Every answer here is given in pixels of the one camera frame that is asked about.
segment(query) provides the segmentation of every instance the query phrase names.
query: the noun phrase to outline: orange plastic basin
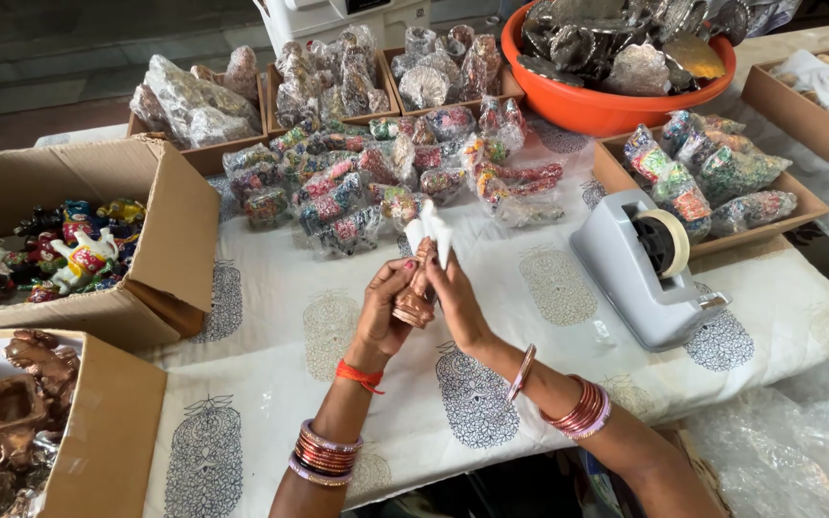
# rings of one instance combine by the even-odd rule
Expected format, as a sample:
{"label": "orange plastic basin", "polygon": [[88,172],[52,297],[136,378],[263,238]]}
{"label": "orange plastic basin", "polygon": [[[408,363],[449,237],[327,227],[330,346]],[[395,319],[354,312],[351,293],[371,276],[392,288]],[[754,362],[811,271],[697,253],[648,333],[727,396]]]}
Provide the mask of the orange plastic basin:
{"label": "orange plastic basin", "polygon": [[660,126],[670,117],[667,112],[683,110],[717,97],[734,78],[737,60],[728,39],[718,36],[709,45],[719,53],[728,69],[723,77],[707,81],[703,88],[667,97],[627,97],[588,88],[570,87],[530,72],[517,63],[522,46],[521,27],[527,11],[536,2],[517,10],[501,33],[501,47],[520,83],[527,105],[547,121],[585,135],[613,136],[632,132],[639,124]]}

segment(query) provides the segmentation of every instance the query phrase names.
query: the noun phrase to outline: white tissue paper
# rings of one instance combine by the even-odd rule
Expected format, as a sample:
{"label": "white tissue paper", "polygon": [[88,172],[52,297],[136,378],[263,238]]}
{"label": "white tissue paper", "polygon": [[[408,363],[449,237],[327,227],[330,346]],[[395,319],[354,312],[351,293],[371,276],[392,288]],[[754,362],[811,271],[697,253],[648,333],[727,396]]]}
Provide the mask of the white tissue paper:
{"label": "white tissue paper", "polygon": [[795,51],[785,63],[770,70],[770,74],[776,77],[795,75],[799,80],[794,88],[800,92],[814,90],[818,104],[829,112],[829,65],[814,54],[805,50]]}

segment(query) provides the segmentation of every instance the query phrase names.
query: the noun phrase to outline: hand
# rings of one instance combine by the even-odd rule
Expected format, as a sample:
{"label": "hand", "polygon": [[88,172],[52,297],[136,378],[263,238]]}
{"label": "hand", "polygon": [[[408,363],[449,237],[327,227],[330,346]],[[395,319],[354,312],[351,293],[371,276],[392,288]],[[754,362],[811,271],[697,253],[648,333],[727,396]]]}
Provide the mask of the hand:
{"label": "hand", "polygon": [[366,373],[379,372],[399,352],[412,326],[392,316],[392,302],[416,269],[412,259],[389,261],[379,269],[364,292],[363,311],[344,363]]}
{"label": "hand", "polygon": [[474,347],[488,344],[496,338],[475,299],[469,277],[460,268],[456,253],[450,250],[446,271],[440,268],[437,254],[431,253],[427,257],[427,280],[440,298],[440,307],[450,333],[462,352],[469,354]]}

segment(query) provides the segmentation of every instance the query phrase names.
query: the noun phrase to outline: orange thread bracelet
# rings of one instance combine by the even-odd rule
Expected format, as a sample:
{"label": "orange thread bracelet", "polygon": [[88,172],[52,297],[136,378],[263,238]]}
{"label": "orange thread bracelet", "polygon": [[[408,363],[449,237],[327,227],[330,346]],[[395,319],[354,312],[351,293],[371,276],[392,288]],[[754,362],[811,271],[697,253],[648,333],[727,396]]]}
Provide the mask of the orange thread bracelet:
{"label": "orange thread bracelet", "polygon": [[373,394],[386,394],[384,392],[376,390],[376,385],[378,385],[379,382],[382,381],[382,371],[373,372],[372,374],[366,374],[364,372],[358,371],[350,365],[347,365],[346,363],[344,363],[344,360],[342,359],[338,362],[338,368],[334,370],[334,375],[339,378],[346,378],[348,380],[360,382],[360,384],[363,385],[363,388],[369,390],[369,392]]}

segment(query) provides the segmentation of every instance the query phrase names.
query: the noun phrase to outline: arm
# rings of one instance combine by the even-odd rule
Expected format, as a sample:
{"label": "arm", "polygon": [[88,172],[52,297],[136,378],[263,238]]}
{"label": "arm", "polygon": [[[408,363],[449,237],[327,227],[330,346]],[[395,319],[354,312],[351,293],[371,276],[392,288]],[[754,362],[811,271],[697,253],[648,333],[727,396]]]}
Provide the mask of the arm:
{"label": "arm", "polygon": [[[382,266],[367,286],[363,311],[344,363],[365,373],[382,372],[389,358],[399,351],[411,326],[391,317],[392,300],[408,285],[414,272],[415,263],[407,259]],[[329,441],[355,442],[363,430],[372,398],[373,393],[360,382],[335,378],[310,425],[312,431]],[[287,467],[268,516],[334,518],[341,512],[346,492],[347,486],[314,484]]]}
{"label": "arm", "polygon": [[[428,257],[427,278],[440,297],[457,346],[513,383],[523,362],[523,351],[491,332],[455,254],[450,254],[446,271],[440,269],[435,259]],[[561,418],[579,403],[581,386],[535,361],[522,392],[547,415]],[[606,425],[579,441],[579,446],[623,477],[649,516],[721,517],[720,509],[684,456],[615,402]]]}

